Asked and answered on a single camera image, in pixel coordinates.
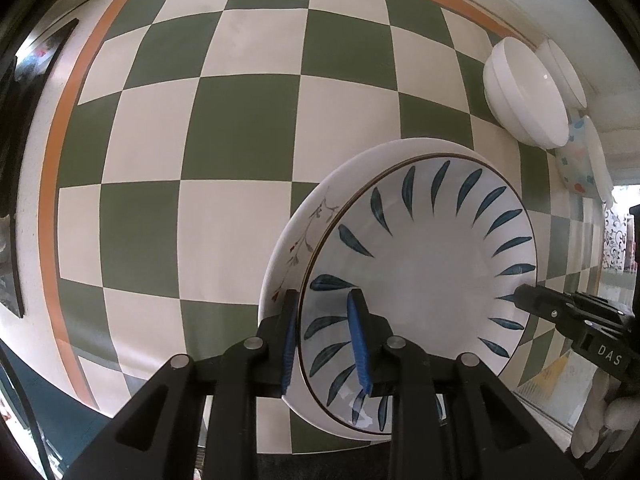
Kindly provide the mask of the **white gloved right hand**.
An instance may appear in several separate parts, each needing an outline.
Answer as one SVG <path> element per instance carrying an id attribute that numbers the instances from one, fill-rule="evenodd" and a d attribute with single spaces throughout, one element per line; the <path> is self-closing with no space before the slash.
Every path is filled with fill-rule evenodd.
<path id="1" fill-rule="evenodd" d="M 639 423 L 639 396 L 618 396 L 620 382 L 597 369 L 587 401 L 570 439 L 570 454 L 581 458 L 597 445 L 602 429 L 617 431 L 610 452 L 621 451 Z"/>

